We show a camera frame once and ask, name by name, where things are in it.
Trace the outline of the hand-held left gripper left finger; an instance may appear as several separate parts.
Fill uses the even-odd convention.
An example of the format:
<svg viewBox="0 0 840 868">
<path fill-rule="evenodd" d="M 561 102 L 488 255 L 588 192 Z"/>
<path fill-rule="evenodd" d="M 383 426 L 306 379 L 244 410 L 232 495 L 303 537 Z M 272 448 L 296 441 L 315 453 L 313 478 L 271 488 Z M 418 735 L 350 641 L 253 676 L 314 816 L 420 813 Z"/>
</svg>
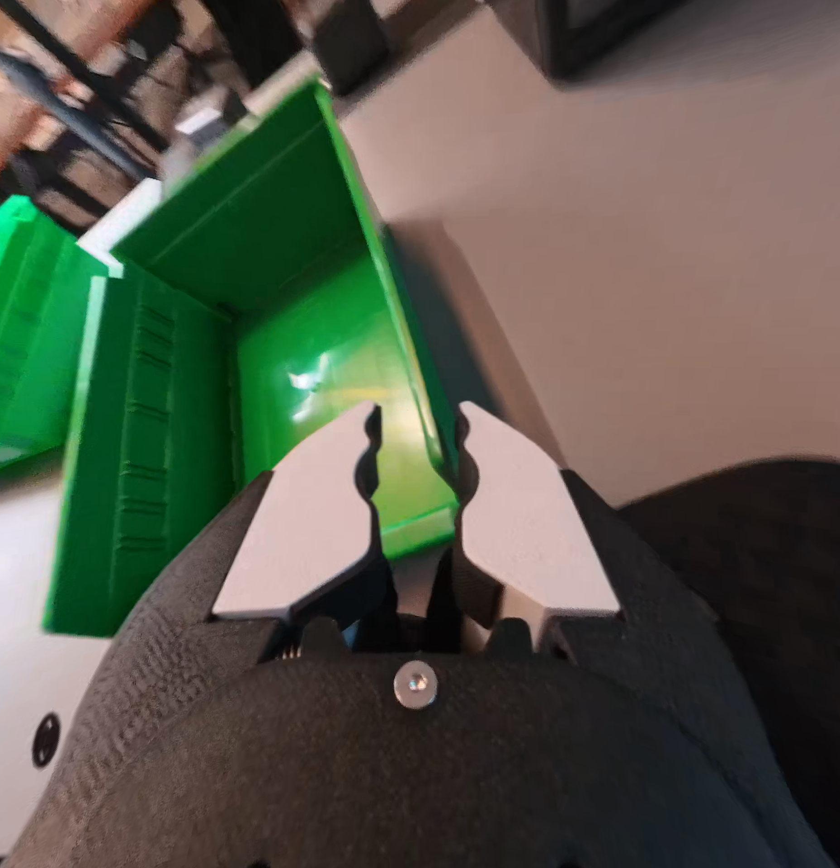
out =
<svg viewBox="0 0 840 868">
<path fill-rule="evenodd" d="M 212 606 L 219 620 L 318 615 L 341 629 L 384 602 L 377 456 L 382 410 L 362 400 L 315 430 L 274 467 Z"/>
</svg>

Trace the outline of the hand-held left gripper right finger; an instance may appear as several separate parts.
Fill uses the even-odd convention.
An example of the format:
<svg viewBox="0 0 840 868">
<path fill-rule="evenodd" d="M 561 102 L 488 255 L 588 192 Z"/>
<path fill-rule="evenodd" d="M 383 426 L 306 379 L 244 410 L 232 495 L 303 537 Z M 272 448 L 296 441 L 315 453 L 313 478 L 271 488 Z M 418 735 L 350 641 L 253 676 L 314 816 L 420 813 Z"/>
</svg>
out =
<svg viewBox="0 0 840 868">
<path fill-rule="evenodd" d="M 522 620 L 532 644 L 563 617 L 614 618 L 621 602 L 562 467 L 479 405 L 458 407 L 452 580 L 459 609 L 491 631 Z"/>
</svg>

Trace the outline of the green plastic bin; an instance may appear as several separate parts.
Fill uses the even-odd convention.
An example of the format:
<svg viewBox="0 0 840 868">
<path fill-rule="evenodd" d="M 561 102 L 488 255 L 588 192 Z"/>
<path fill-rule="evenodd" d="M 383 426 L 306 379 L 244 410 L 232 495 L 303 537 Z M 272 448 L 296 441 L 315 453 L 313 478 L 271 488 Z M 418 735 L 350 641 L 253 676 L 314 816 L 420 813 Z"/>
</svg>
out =
<svg viewBox="0 0 840 868">
<path fill-rule="evenodd" d="M 28 197 L 0 206 L 0 469 L 64 443 L 91 282 L 107 274 Z"/>
<path fill-rule="evenodd" d="M 241 122 L 93 278 L 71 404 L 50 634 L 110 638 L 260 472 L 382 408 L 384 555 L 453 537 L 453 414 L 330 96 Z"/>
</svg>

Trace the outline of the black drawer cabinet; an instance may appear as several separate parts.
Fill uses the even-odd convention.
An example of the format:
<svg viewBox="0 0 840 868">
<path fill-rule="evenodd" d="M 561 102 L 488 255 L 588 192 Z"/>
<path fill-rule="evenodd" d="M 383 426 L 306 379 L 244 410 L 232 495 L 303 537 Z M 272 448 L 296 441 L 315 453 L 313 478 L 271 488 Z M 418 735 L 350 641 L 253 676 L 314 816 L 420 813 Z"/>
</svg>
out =
<svg viewBox="0 0 840 868">
<path fill-rule="evenodd" d="M 487 1 L 497 21 L 552 82 L 575 81 L 611 50 L 684 1 Z"/>
</svg>

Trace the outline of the dark cloth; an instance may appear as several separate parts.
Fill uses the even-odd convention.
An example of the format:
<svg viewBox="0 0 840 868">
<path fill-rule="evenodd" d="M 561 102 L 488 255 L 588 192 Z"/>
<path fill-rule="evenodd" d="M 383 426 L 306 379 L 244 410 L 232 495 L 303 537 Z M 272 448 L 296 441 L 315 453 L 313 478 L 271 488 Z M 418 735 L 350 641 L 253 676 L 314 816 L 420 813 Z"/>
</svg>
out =
<svg viewBox="0 0 840 868">
<path fill-rule="evenodd" d="M 840 462 L 741 464 L 619 514 L 715 613 L 787 784 L 840 866 Z"/>
</svg>

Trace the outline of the black round table fitting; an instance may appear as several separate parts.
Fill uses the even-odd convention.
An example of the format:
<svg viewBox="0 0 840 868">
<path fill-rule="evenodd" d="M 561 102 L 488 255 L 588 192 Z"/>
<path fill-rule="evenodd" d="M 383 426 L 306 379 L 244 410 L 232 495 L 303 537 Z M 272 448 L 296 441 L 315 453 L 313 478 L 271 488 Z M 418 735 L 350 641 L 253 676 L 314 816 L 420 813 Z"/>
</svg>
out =
<svg viewBox="0 0 840 868">
<path fill-rule="evenodd" d="M 45 769 L 58 753 L 61 742 L 61 719 L 55 711 L 46 713 L 39 722 L 31 744 L 35 769 Z"/>
</svg>

